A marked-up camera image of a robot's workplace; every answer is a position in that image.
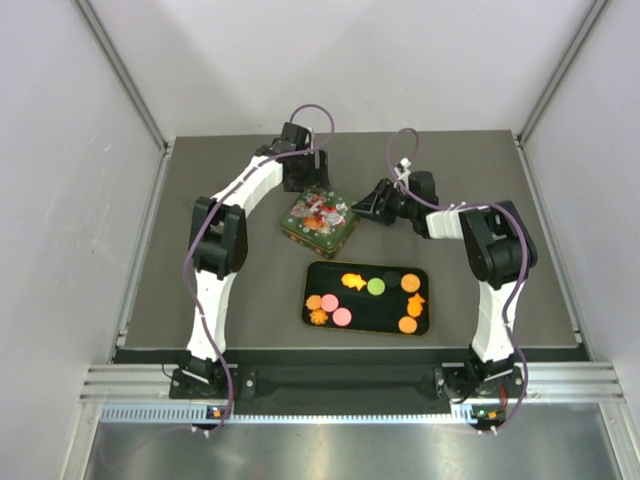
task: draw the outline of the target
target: green round cookie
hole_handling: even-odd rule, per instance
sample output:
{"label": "green round cookie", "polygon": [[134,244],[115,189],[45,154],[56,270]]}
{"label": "green round cookie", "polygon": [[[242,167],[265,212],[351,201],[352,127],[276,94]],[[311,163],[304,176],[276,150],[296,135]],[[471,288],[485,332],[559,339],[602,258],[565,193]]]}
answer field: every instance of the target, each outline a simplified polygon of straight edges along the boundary
{"label": "green round cookie", "polygon": [[369,280],[369,283],[367,283],[367,290],[369,290],[371,295],[382,295],[384,292],[384,282],[380,278],[372,278]]}

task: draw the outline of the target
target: pink round cookie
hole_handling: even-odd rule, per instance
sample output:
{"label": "pink round cookie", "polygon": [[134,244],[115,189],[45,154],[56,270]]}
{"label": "pink round cookie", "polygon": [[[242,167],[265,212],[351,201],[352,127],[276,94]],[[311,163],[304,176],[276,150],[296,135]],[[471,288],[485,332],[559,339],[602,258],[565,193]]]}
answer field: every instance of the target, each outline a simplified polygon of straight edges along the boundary
{"label": "pink round cookie", "polygon": [[339,308],[333,312],[333,323],[339,327],[346,327],[351,323],[351,312],[346,308]]}
{"label": "pink round cookie", "polygon": [[320,306],[325,312],[333,312],[336,308],[338,308],[338,297],[336,297],[335,295],[327,294],[322,297]]}

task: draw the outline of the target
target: green tin box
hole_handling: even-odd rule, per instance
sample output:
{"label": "green tin box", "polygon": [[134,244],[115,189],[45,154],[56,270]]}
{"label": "green tin box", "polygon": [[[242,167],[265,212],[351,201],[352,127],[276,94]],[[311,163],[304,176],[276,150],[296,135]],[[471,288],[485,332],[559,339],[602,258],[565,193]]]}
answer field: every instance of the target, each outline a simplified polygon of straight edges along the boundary
{"label": "green tin box", "polygon": [[282,219],[282,231],[316,253],[333,258],[360,221],[351,210],[354,203],[353,198],[333,190],[305,190]]}

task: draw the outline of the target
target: white wall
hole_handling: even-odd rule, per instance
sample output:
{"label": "white wall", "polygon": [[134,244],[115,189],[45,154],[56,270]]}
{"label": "white wall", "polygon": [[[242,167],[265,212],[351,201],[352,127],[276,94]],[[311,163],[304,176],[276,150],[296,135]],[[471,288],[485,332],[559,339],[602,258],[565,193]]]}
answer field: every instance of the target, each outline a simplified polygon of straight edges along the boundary
{"label": "white wall", "polygon": [[614,0],[529,143],[588,340],[640,425],[640,2]]}
{"label": "white wall", "polygon": [[0,477],[57,478],[159,159],[70,1],[0,15]]}
{"label": "white wall", "polygon": [[520,130],[589,0],[92,0],[164,134]]}

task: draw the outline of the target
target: metal frame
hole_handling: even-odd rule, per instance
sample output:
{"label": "metal frame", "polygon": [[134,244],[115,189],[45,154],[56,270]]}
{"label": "metal frame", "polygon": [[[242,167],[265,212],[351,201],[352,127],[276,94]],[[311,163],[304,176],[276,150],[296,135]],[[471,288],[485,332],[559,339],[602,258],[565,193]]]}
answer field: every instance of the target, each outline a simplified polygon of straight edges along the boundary
{"label": "metal frame", "polygon": [[[150,135],[163,152],[153,188],[150,194],[147,215],[140,230],[136,246],[135,261],[127,285],[113,348],[117,348],[126,337],[133,299],[146,256],[151,230],[164,186],[171,149],[155,122],[152,114],[132,80],[124,63],[109,39],[90,0],[72,0],[82,18],[103,51],[109,65],[121,83],[133,107],[145,123]],[[567,76],[589,35],[604,14],[610,0],[593,0],[565,50],[547,85],[532,109],[522,131],[516,135],[515,143],[527,174],[528,182],[542,220],[556,272],[560,277],[563,294],[567,301],[577,336],[588,334],[581,330],[580,309],[575,301],[570,279],[558,248],[557,239],[549,222],[547,208],[540,194],[537,178],[527,155],[526,141],[531,137],[540,119],[552,102],[563,80]],[[525,402],[532,403],[596,403],[600,405],[603,421],[623,478],[640,477],[640,441],[625,403],[622,389],[609,363],[596,362],[531,362],[530,383]],[[62,473],[63,479],[83,478],[89,460],[91,446],[99,421],[149,421],[157,423],[177,420],[201,420],[202,408],[224,407],[225,400],[186,401],[170,400],[170,379],[159,365],[97,365],[89,369],[78,403],[78,421]],[[468,404],[483,404],[482,399],[470,399]],[[158,418],[158,412],[166,416]],[[236,415],[231,423],[468,423],[465,407],[454,407],[449,414],[424,415]]]}

